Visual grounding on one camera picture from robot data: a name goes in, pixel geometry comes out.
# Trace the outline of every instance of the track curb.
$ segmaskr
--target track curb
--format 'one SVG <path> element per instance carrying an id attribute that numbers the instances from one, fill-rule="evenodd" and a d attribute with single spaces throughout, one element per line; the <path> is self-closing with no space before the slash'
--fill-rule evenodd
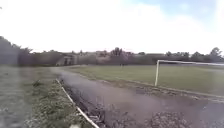
<path id="1" fill-rule="evenodd" d="M 212 94 L 194 92 L 194 91 L 187 91 L 187 90 L 180 90 L 180 89 L 173 89 L 173 88 L 162 87 L 162 86 L 155 86 L 154 84 L 148 84 L 148 83 L 132 81 L 132 80 L 125 80 L 125 79 L 121 79 L 121 78 L 116 78 L 116 79 L 126 81 L 129 83 L 146 85 L 145 86 L 146 88 L 147 88 L 147 86 L 149 86 L 150 88 L 163 89 L 163 90 L 167 90 L 167 91 L 173 91 L 176 93 L 185 93 L 187 95 L 194 95 L 194 96 L 197 96 L 198 99 L 206 99 L 206 100 L 213 101 L 213 102 L 224 103 L 224 96 L 218 96 L 218 95 L 212 95 Z"/>
<path id="2" fill-rule="evenodd" d="M 72 102 L 72 104 L 75 105 L 75 102 L 72 100 L 72 98 L 69 96 L 69 94 L 65 91 L 64 87 L 62 86 L 62 84 L 60 83 L 60 81 L 58 79 L 55 79 L 57 81 L 57 83 L 59 84 L 59 86 L 61 86 L 62 90 L 64 91 L 64 93 L 66 94 L 66 96 L 68 97 L 68 99 Z M 76 106 L 77 110 L 79 111 L 79 113 L 94 127 L 94 128 L 100 128 L 97 124 L 95 124 L 78 106 Z"/>

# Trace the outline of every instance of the goal crossbar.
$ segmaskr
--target goal crossbar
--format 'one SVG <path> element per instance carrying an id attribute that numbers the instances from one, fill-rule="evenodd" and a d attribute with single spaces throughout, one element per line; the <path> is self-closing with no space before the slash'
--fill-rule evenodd
<path id="1" fill-rule="evenodd" d="M 160 63 L 160 62 L 182 63 L 182 64 L 199 64 L 199 65 L 213 65 L 213 66 L 224 66 L 224 64 L 219 64 L 219 63 L 202 63 L 202 62 L 186 62 L 186 61 L 157 60 L 157 64 L 156 64 L 156 80 L 155 80 L 155 86 L 157 86 L 157 84 L 158 84 L 159 63 Z"/>

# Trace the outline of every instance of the asphalt track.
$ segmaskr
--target asphalt track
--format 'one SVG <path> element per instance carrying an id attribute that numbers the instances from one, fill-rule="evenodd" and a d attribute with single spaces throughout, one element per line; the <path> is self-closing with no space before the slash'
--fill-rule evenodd
<path id="1" fill-rule="evenodd" d="M 148 95 L 53 68 L 72 98 L 109 128 L 223 128 L 224 104 Z"/>

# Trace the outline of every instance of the grass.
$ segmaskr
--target grass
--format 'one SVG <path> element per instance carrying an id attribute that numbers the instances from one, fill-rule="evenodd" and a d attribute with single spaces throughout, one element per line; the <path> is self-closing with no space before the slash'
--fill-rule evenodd
<path id="1" fill-rule="evenodd" d="M 0 67 L 0 126 L 90 128 L 55 78 L 50 68 Z"/>
<path id="2" fill-rule="evenodd" d="M 117 78 L 154 84 L 156 66 L 73 66 L 66 70 L 90 78 L 118 81 Z M 161 65 L 158 85 L 188 91 L 224 95 L 224 70 L 212 66 Z"/>

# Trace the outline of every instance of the overcast sky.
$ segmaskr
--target overcast sky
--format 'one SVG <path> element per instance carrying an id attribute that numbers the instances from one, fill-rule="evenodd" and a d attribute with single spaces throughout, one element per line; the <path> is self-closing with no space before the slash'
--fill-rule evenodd
<path id="1" fill-rule="evenodd" d="M 224 0 L 0 0 L 0 35 L 34 51 L 224 50 Z"/>

